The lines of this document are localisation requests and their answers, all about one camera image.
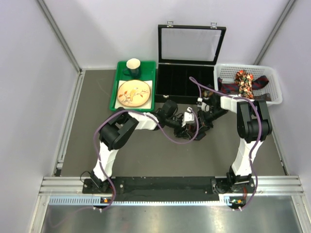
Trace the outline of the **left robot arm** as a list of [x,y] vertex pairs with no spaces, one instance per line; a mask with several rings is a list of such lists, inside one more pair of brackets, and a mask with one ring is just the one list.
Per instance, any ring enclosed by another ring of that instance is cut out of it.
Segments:
[[193,141],[199,133],[199,120],[192,108],[188,108],[180,118],[174,118],[177,104],[171,100],[155,112],[138,112],[133,109],[119,107],[94,133],[93,140],[99,139],[95,146],[98,159],[91,172],[93,186],[99,192],[110,188],[110,177],[117,152],[122,148],[135,130],[161,131],[165,126],[175,130],[185,130],[187,125],[195,126]]

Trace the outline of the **brown tie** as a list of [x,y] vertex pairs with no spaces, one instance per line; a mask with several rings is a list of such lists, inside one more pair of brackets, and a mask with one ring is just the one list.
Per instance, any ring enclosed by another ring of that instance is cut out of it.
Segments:
[[[214,90],[214,86],[210,84],[208,84],[207,87]],[[203,87],[201,87],[200,90],[201,90],[201,97],[204,99],[209,99],[214,94],[214,92],[207,90]]]

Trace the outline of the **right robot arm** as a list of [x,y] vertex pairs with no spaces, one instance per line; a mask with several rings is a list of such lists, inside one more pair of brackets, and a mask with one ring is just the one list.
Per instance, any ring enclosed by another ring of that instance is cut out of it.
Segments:
[[252,103],[233,98],[211,95],[209,98],[197,99],[199,131],[196,140],[206,136],[206,131],[213,128],[212,122],[228,111],[236,113],[237,132],[240,144],[237,156],[226,178],[212,178],[212,189],[215,193],[246,191],[254,186],[252,164],[256,153],[272,132],[272,124],[266,101],[255,100]]

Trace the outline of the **dark red patterned tie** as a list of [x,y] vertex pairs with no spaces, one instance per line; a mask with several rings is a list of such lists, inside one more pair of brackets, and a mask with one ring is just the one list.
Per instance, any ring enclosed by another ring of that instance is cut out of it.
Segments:
[[[197,131],[197,127],[194,125],[188,125],[186,127],[186,136],[187,139],[190,140],[192,139]],[[194,138],[195,141],[200,141],[201,139],[203,139],[206,136],[206,131],[208,131],[210,129],[210,127],[205,127],[205,126],[201,126],[199,127],[198,133],[196,135],[196,137]]]

